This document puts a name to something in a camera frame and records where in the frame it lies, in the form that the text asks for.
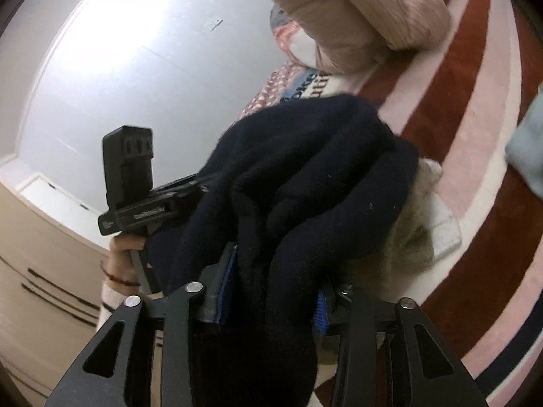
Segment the person's left hand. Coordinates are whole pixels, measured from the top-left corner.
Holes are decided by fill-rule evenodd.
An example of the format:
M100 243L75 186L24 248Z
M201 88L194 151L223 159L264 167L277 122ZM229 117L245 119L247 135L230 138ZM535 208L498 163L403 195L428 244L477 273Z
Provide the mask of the person's left hand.
M110 239L110 256L104 264L104 280L110 288L125 296L138 292L131 251L142 251L144 247L145 237L136 234L122 233Z

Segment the left forearm white sleeve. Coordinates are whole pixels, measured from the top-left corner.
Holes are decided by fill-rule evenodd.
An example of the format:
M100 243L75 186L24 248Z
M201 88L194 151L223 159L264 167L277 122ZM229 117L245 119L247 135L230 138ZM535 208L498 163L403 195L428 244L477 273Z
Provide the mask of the left forearm white sleeve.
M100 292L100 306L97 319L97 327L95 332L104 325L104 323L110 318L110 316L117 310L118 307L123 305L125 300L132 295L138 295L140 297L148 297L152 299L162 298L163 293L158 292L155 294L145 294L138 287L127 287L119 283L104 279L102 281L102 287Z

